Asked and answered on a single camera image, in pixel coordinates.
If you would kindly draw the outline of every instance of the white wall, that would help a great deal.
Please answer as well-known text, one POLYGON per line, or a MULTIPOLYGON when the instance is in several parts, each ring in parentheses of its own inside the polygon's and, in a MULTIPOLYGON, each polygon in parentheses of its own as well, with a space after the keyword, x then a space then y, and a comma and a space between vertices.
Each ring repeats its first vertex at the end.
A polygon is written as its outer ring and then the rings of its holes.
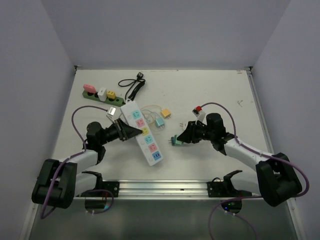
POLYGON ((92 69, 253 66, 290 0, 42 0, 71 60, 92 69))
POLYGON ((0 235, 19 238, 36 177, 51 156, 73 81, 39 0, 0 3, 0 235))
POLYGON ((310 180, 297 199, 308 239, 320 239, 320 1, 292 0, 253 68, 271 141, 310 180))

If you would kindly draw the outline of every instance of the black power cord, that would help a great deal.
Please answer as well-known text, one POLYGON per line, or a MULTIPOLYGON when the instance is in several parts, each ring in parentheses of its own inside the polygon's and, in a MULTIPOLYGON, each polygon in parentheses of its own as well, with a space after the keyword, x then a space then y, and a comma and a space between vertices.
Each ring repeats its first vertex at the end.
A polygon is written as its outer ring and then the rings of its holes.
POLYGON ((118 86, 119 87, 128 87, 128 86, 131 86, 129 88, 129 90, 125 93, 125 96, 124 96, 124 99, 127 100, 127 99, 130 99, 131 101, 133 101, 137 95, 137 93, 139 92, 139 90, 146 84, 146 80, 144 79, 144 75, 139 72, 136 76, 136 79, 123 79, 121 81, 118 82, 118 86), (127 81, 131 81, 130 83, 126 84, 126 85, 121 85, 120 83, 122 82, 127 82, 127 81), (138 83, 138 85, 135 86, 135 88, 132 90, 131 94, 128 96, 127 98, 127 95, 129 93, 129 91, 134 87, 134 85, 138 83))

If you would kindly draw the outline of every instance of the pink plug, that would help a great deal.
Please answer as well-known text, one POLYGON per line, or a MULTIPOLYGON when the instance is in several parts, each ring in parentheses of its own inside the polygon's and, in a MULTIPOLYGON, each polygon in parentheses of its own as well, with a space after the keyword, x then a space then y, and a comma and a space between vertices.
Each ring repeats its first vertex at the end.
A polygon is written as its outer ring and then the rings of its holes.
POLYGON ((96 89, 95 89, 95 87, 92 86, 92 85, 89 85, 89 84, 84 84, 84 85, 83 85, 83 88, 84 88, 84 90, 85 90, 86 92, 91 93, 91 94, 95 94, 95 93, 97 92, 96 89))

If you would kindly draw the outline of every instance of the blue outlet socket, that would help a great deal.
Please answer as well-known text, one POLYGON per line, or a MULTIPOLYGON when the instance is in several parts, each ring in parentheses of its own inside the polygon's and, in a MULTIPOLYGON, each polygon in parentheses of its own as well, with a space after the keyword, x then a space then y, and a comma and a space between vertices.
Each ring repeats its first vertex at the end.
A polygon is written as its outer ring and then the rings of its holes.
POLYGON ((132 116, 134 119, 141 118, 140 112, 139 111, 133 111, 132 116))
POLYGON ((154 160, 158 160, 161 158, 160 152, 156 151, 155 153, 152 154, 152 157, 154 158, 154 160))
POLYGON ((148 135, 144 138, 146 144, 150 144, 153 142, 152 136, 148 135))

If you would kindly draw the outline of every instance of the power strip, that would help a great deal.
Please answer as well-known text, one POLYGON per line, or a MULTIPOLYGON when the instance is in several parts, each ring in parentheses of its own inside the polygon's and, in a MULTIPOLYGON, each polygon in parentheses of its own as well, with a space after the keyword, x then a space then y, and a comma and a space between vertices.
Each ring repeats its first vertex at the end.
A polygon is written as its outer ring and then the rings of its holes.
POLYGON ((148 164, 153 166, 164 159, 137 103, 135 101, 127 101, 126 105, 120 107, 120 110, 129 126, 142 130, 142 134, 136 136, 135 139, 148 164))

